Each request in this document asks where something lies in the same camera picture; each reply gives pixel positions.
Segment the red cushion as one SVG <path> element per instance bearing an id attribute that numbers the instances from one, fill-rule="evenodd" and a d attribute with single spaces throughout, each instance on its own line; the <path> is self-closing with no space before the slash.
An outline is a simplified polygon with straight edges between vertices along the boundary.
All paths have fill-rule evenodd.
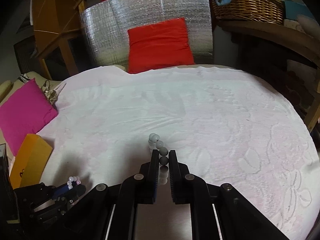
<path id="1" fill-rule="evenodd" d="M 127 33 L 130 74 L 195 63 L 184 18 L 135 27 Z"/>

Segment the wooden shelf table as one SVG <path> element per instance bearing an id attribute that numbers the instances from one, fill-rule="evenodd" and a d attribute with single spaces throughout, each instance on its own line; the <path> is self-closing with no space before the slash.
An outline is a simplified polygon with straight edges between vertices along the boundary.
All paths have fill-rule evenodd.
<path id="1" fill-rule="evenodd" d="M 311 132 L 319 123 L 319 41 L 270 23 L 216 21 L 215 27 L 237 47 L 234 66 L 283 94 Z"/>

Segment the patterned beige cloth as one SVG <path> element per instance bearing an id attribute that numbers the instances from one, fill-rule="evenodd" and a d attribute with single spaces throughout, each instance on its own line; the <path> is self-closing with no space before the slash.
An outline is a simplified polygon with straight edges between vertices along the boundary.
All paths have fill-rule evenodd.
<path id="1" fill-rule="evenodd" d="M 55 88 L 58 84 L 59 83 L 56 83 L 55 81 L 46 80 L 41 86 L 42 92 L 51 105 L 53 105 L 57 101 L 58 93 Z"/>

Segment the wooden cabinet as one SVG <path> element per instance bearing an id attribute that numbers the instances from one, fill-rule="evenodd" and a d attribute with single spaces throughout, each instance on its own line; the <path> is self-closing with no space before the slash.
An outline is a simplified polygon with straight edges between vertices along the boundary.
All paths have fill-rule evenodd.
<path id="1" fill-rule="evenodd" d="M 17 55 L 21 73 L 37 72 L 50 80 L 78 74 L 75 53 L 81 49 L 78 0 L 30 0 L 33 34 L 29 51 Z"/>

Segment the teal box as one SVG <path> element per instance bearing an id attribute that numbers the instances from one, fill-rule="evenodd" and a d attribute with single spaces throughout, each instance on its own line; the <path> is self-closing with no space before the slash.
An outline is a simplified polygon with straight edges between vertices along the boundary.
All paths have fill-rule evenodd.
<path id="1" fill-rule="evenodd" d="M 297 20 L 298 15 L 304 15 L 309 18 L 315 19 L 311 11 L 304 4 L 296 3 L 293 1 L 284 1 L 285 18 L 289 20 Z"/>

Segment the pale pink embossed towel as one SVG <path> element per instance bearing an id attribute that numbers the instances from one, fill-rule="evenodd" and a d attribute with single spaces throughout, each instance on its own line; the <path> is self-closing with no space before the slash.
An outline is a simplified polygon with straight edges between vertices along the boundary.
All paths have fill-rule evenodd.
<path id="1" fill-rule="evenodd" d="M 150 160 L 156 133 L 191 173 L 232 184 L 289 239 L 308 236 L 319 213 L 319 157 L 294 107 L 264 80 L 230 68 L 128 74 L 107 66 L 59 89 L 58 115 L 40 131 L 54 146 L 44 183 L 121 183 Z"/>

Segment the orange cardboard box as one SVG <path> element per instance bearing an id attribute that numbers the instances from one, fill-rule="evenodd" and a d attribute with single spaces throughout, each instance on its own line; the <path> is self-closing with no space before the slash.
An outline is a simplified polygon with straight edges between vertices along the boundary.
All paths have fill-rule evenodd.
<path id="1" fill-rule="evenodd" d="M 27 134 L 10 173 L 12 188 L 38 184 L 52 151 L 52 146 L 42 137 Z"/>

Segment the magenta cushion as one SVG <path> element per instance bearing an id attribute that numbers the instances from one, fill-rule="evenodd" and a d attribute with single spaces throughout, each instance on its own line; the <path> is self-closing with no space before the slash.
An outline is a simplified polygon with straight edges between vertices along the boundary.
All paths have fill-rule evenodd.
<path id="1" fill-rule="evenodd" d="M 26 135 L 36 134 L 57 117 L 35 79 L 25 83 L 1 105 L 1 131 L 13 156 Z"/>

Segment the silver foil insulation sheet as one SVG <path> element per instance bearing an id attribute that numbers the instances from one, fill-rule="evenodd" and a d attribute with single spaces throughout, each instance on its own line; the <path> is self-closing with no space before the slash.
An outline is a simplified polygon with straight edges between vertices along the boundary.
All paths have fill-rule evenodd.
<path id="1" fill-rule="evenodd" d="M 96 66 L 129 64 L 129 29 L 183 18 L 196 64 L 213 63 L 209 0 L 106 0 L 80 14 Z"/>

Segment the wicker basket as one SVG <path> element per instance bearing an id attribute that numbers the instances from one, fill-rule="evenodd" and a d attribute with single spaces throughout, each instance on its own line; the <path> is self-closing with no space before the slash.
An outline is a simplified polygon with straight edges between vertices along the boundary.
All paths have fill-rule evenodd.
<path id="1" fill-rule="evenodd" d="M 281 0 L 231 0 L 219 5 L 212 1 L 212 10 L 218 20 L 256 21 L 282 25 L 284 5 Z"/>

